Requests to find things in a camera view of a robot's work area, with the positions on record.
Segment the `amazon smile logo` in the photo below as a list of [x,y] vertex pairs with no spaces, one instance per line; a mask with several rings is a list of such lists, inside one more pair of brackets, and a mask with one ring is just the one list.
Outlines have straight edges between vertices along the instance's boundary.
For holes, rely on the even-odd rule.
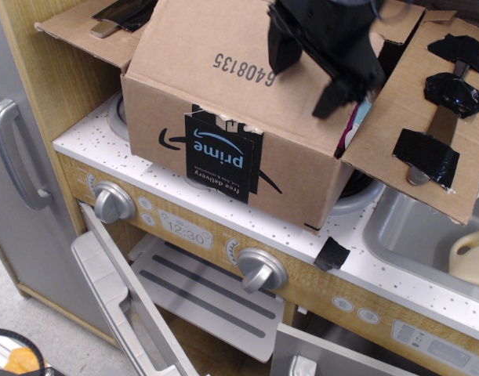
[[194,130],[194,137],[194,150],[215,158],[222,165],[227,164],[242,169],[244,153],[229,139],[211,132],[199,132],[198,129]]

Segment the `refrigerator handle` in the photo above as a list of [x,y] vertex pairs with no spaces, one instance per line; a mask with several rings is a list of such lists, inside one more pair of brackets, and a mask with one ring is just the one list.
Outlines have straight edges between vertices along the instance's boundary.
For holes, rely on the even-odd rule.
[[13,132],[13,122],[20,116],[18,106],[11,99],[0,101],[0,156],[13,185],[25,204],[41,210],[53,201],[53,196],[44,190],[36,190],[21,160]]

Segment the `control panel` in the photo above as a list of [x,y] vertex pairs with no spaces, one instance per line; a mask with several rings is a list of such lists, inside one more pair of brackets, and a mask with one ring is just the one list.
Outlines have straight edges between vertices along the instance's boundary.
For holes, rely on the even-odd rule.
[[392,336],[396,341],[454,367],[468,376],[479,376],[479,356],[427,331],[421,331],[403,321],[395,320]]

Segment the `sink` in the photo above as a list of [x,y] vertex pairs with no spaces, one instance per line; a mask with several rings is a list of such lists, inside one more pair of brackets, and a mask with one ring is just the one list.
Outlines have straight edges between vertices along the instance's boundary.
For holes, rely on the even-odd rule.
[[432,284],[479,301],[479,287],[448,274],[450,248],[479,230],[479,199],[467,226],[391,188],[386,188],[363,232],[378,259]]

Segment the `stove knob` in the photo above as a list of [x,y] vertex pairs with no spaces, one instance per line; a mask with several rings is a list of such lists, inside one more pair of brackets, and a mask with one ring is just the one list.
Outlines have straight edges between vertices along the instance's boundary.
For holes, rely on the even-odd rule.
[[132,198],[117,184],[103,181],[95,187],[95,214],[105,223],[118,219],[130,219],[136,213]]
[[245,278],[242,288],[249,294],[265,288],[275,290],[288,281],[288,274],[281,262],[270,253],[258,248],[245,248],[239,252],[238,266]]

